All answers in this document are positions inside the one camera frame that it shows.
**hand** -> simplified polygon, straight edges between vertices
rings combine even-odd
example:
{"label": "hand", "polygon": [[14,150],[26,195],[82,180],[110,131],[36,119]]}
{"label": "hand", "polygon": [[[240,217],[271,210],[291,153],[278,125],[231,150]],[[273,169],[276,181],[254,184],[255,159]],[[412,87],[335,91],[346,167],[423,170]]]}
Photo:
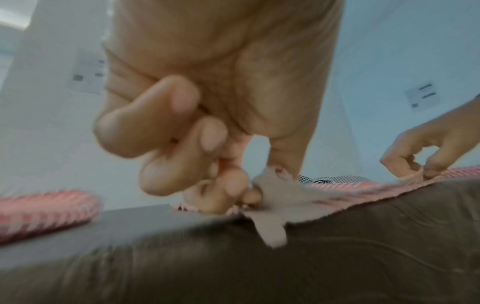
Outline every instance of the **hand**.
{"label": "hand", "polygon": [[387,150],[381,163],[397,177],[414,174],[421,168],[415,154],[422,148],[440,149],[428,158],[425,178],[434,178],[480,143],[480,98],[443,116],[401,134]]}
{"label": "hand", "polygon": [[258,202],[242,169],[253,135],[298,175],[317,126],[341,0],[116,0],[104,110],[109,152],[148,154],[141,188],[203,212]]}

